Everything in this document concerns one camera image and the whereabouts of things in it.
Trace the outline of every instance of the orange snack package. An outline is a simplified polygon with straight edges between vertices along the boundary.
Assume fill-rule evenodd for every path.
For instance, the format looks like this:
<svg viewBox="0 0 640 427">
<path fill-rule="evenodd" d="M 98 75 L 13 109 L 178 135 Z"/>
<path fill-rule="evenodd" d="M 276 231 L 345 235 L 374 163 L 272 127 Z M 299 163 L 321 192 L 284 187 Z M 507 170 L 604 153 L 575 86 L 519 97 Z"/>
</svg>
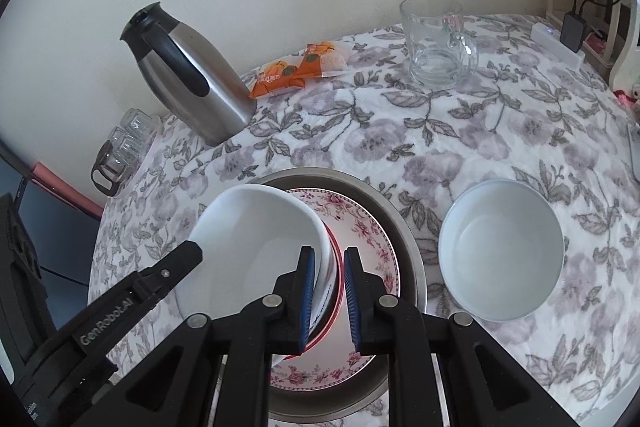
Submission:
<svg viewBox="0 0 640 427">
<path fill-rule="evenodd" d="M 306 78 L 336 76 L 347 70 L 353 53 L 344 42 L 308 44 L 301 56 L 289 55 L 258 71 L 249 97 L 257 98 L 287 87 L 305 87 Z"/>
</svg>

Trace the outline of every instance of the round white bowl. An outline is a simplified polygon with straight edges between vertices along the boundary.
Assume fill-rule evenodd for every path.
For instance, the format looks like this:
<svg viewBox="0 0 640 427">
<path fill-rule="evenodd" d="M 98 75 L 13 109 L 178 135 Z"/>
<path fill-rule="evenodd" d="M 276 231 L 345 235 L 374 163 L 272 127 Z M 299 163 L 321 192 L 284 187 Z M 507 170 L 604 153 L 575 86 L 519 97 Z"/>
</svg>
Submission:
<svg viewBox="0 0 640 427">
<path fill-rule="evenodd" d="M 331 242 L 318 215 L 290 194 L 265 185 L 229 188 L 202 213 L 189 241 L 202 248 L 202 263 L 176 286 L 184 318 L 238 313 L 294 271 L 305 246 L 316 253 L 311 328 L 326 311 L 337 274 Z"/>
<path fill-rule="evenodd" d="M 535 311 L 562 271 L 564 238 L 553 209 L 528 185 L 507 179 L 465 191 L 440 228 L 438 260 L 453 298 L 494 322 Z"/>
</svg>

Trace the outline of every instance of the stainless steel bowl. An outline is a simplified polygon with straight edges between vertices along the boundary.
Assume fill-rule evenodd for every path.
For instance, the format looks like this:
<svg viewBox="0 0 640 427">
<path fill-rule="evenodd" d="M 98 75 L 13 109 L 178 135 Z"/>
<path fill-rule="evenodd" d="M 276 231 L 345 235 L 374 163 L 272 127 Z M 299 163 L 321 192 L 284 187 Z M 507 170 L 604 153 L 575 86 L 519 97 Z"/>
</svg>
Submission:
<svg viewBox="0 0 640 427">
<path fill-rule="evenodd" d="M 415 304 L 421 312 L 426 310 L 427 283 L 414 236 L 395 207 L 375 188 L 343 172 L 313 167 L 287 169 L 252 183 L 281 190 L 324 188 L 361 204 L 380 223 L 394 247 L 400 269 L 401 297 Z M 302 392 L 272 387 L 269 415 L 290 423 L 320 423 L 342 418 L 363 409 L 384 394 L 386 379 L 386 359 L 374 357 L 356 375 L 328 389 Z"/>
</svg>

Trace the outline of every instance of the floral tablecloth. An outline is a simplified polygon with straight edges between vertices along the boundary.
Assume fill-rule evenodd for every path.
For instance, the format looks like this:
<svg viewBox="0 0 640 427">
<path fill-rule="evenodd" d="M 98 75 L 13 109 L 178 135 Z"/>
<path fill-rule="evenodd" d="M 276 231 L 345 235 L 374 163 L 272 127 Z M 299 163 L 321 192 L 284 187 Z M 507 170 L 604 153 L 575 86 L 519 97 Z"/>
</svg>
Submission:
<svg viewBox="0 0 640 427">
<path fill-rule="evenodd" d="M 625 111 L 590 66 L 569 71 L 530 40 L 537 20 L 466 17 L 480 67 L 453 89 L 414 82 L 402 28 L 388 26 L 339 39 L 353 49 L 348 73 L 260 99 L 250 126 L 221 146 L 165 119 L 140 171 L 105 207 L 90 301 L 185 240 L 225 188 L 319 166 L 364 179 L 399 210 L 424 261 L 428 312 L 447 316 L 458 308 L 438 267 L 442 219 L 471 185 L 514 178 L 553 206 L 564 268 L 536 312 L 484 326 L 572 417 L 601 409 L 640 363 L 640 186 Z M 120 374 L 181 321 L 171 293 L 110 354 Z M 386 425 L 387 407 L 385 396 L 334 425 Z"/>
</svg>

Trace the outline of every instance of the metal screw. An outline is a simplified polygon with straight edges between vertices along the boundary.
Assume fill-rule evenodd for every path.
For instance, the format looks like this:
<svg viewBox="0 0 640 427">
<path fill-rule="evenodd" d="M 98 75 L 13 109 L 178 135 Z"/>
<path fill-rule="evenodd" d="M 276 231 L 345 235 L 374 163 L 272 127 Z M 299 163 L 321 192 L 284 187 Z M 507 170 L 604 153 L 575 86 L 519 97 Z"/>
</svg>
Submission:
<svg viewBox="0 0 640 427">
<path fill-rule="evenodd" d="M 453 315 L 453 321 L 464 328 L 473 323 L 473 317 L 466 312 L 458 312 Z"/>
<path fill-rule="evenodd" d="M 282 303 L 282 297 L 279 295 L 272 293 L 270 295 L 265 295 L 262 298 L 262 304 L 267 306 L 267 308 L 277 308 Z"/>
<path fill-rule="evenodd" d="M 206 323 L 207 315 L 203 315 L 202 313 L 196 313 L 187 319 L 187 326 L 194 330 L 203 327 Z"/>
<path fill-rule="evenodd" d="M 378 302 L 383 308 L 395 308 L 398 304 L 398 297 L 395 295 L 383 295 L 378 299 Z"/>
</svg>

